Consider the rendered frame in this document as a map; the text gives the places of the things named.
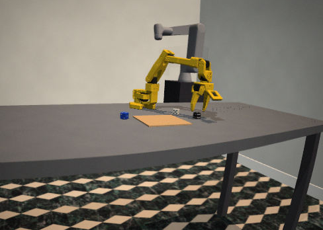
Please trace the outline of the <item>orange mat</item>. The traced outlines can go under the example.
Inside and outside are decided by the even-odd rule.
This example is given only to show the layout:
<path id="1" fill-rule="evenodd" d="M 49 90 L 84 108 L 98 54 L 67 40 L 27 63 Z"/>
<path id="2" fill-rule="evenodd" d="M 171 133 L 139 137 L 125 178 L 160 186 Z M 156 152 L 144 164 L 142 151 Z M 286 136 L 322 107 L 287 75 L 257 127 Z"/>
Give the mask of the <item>orange mat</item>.
<path id="1" fill-rule="evenodd" d="M 148 127 L 193 125 L 190 122 L 172 115 L 133 116 L 133 118 L 137 119 Z"/>

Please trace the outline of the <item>blue die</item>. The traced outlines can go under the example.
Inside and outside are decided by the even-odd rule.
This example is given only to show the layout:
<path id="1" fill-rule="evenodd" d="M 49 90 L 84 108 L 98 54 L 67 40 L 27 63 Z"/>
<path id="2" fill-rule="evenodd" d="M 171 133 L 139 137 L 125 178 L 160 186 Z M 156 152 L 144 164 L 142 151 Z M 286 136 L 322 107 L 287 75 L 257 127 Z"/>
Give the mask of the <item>blue die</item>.
<path id="1" fill-rule="evenodd" d="M 123 119 L 123 120 L 128 119 L 128 112 L 121 112 L 120 113 L 120 119 Z"/>

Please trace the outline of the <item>white die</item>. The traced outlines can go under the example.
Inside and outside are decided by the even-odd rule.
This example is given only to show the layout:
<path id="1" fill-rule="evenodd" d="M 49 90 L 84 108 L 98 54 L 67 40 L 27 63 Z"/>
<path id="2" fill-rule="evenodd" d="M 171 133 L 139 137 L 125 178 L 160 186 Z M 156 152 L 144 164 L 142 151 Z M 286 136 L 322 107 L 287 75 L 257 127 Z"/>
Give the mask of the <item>white die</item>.
<path id="1" fill-rule="evenodd" d="M 179 114 L 179 109 L 178 108 L 174 108 L 173 109 L 173 114 L 178 115 Z"/>

